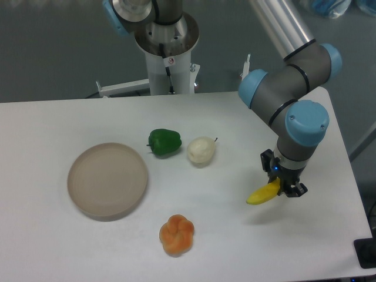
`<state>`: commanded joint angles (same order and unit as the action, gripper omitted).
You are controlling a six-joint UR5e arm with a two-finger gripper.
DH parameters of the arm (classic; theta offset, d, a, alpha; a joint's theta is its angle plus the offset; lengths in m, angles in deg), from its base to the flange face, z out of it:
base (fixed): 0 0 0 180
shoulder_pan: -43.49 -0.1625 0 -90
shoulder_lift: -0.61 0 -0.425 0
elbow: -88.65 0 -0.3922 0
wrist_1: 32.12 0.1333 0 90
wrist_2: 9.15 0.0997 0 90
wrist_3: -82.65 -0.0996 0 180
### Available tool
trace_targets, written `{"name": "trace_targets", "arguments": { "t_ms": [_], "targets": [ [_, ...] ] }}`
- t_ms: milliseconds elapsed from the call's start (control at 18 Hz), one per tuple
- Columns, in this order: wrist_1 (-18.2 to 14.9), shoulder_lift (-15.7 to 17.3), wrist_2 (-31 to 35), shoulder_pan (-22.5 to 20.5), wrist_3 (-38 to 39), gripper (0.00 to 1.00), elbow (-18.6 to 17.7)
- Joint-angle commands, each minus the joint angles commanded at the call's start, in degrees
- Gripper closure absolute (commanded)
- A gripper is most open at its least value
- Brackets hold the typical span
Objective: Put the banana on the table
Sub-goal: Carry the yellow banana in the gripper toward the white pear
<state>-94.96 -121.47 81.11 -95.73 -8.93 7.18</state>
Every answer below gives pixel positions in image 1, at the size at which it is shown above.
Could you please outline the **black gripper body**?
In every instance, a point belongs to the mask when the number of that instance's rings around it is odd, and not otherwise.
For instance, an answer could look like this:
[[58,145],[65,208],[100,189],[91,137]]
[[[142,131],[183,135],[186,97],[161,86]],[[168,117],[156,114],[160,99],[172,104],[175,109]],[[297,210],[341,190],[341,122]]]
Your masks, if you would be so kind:
[[280,190],[285,191],[287,185],[300,182],[300,174],[303,172],[304,167],[300,169],[288,169],[280,164],[278,158],[274,157],[271,161],[271,172],[268,173],[268,183],[276,178],[280,179]]

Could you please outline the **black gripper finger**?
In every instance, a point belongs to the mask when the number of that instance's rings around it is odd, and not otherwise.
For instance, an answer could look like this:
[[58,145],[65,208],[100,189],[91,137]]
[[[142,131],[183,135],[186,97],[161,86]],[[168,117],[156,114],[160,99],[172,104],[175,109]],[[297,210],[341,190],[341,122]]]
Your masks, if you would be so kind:
[[287,197],[301,197],[306,192],[308,192],[308,188],[300,182],[296,182],[292,185],[287,185],[284,191]]
[[274,155],[271,149],[267,149],[260,154],[261,166],[266,173],[271,172],[271,161],[273,160],[273,158]]

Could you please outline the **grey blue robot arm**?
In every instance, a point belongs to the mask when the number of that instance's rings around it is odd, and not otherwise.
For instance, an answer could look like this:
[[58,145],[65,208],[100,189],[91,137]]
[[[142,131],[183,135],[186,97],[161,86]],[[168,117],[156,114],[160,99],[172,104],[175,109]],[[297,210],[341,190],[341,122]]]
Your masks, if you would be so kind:
[[[277,194],[300,197],[300,181],[329,125],[324,106],[306,94],[335,77],[342,67],[338,50],[318,44],[291,1],[251,1],[258,19],[285,62],[278,72],[243,68],[238,94],[277,134],[273,150],[261,154],[263,170]],[[196,21],[181,1],[103,1],[119,35],[133,33],[147,63],[153,95],[194,92],[190,54],[199,39]]]

